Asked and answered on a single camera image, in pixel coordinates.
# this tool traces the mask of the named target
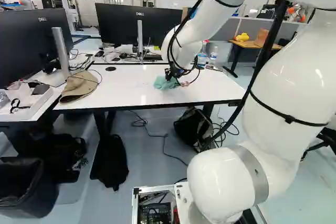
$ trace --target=wooden table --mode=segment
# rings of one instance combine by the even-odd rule
[[[241,51],[244,48],[259,49],[260,50],[262,47],[259,47],[259,46],[255,45],[254,41],[252,41],[252,40],[235,41],[235,40],[230,39],[228,41],[233,44],[234,58],[233,58],[231,68],[227,68],[225,66],[223,66],[223,68],[226,71],[228,71],[230,74],[232,74],[234,77],[238,78],[238,75],[235,73],[235,69],[236,69]],[[282,48],[282,46],[279,46],[278,44],[273,44],[272,50],[280,50],[281,48]]]

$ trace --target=floor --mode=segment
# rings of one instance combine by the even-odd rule
[[[235,80],[242,87],[247,87],[253,69],[238,67],[236,72],[239,78]],[[234,108],[226,105],[217,105],[212,113],[212,120],[219,122],[218,116],[228,119],[233,110]],[[195,154],[177,139],[173,130],[173,122],[183,112],[184,108],[137,111],[141,117],[148,120],[148,130],[151,133],[169,134],[165,151],[188,163]],[[118,112],[112,129],[112,133],[119,134],[123,139],[130,170],[126,182],[121,185],[118,192],[106,189],[97,180],[88,179],[90,163],[82,172],[81,182],[64,189],[67,191],[62,194],[61,200],[47,217],[41,220],[19,220],[0,216],[0,223],[130,223],[133,187],[173,184],[186,177],[186,167],[182,163],[162,154],[162,138],[149,137],[143,127],[132,127],[133,120],[135,120],[133,113]],[[83,116],[81,121],[77,122],[68,121],[61,116],[55,123],[55,131],[82,136],[89,143],[90,150],[94,150],[98,142],[98,132],[94,124],[93,117],[90,115]],[[241,125],[241,115],[238,116],[235,124],[240,134],[238,136],[227,134],[226,145],[238,143],[247,138]],[[0,149],[2,143],[5,143],[4,137],[0,141]],[[11,148],[6,152],[8,155],[13,153]],[[267,222],[271,224],[315,224],[335,218],[335,203],[336,156],[329,149],[323,148],[309,153],[306,160],[301,163],[294,183],[285,194],[259,207]]]

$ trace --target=teal towel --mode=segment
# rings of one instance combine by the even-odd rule
[[[158,76],[154,82],[154,87],[161,90],[175,89],[177,86],[179,86],[179,84],[174,77],[172,77],[170,81],[167,81],[165,77]]]

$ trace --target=plastic bottle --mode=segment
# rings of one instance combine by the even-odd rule
[[[209,62],[209,65],[215,66],[217,55],[218,55],[218,47],[215,46],[214,47],[214,51],[212,51],[210,53],[210,62]]]
[[[200,68],[205,68],[205,65],[208,61],[208,57],[205,52],[206,42],[202,42],[202,50],[197,54],[197,66]]]

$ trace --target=bag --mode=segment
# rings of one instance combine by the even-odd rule
[[[186,110],[174,122],[174,129],[179,138],[191,147],[196,143],[202,144],[214,131],[211,119],[195,107]]]
[[[13,218],[42,218],[48,215],[58,188],[38,158],[0,158],[0,214]]]
[[[80,137],[70,134],[51,134],[34,144],[31,157],[41,158],[56,183],[73,183],[79,176],[73,166],[83,159],[87,152],[86,143]]]
[[[119,190],[119,185],[126,181],[129,173],[126,150],[118,135],[107,137],[102,146],[102,157],[98,163],[97,176],[107,188]]]

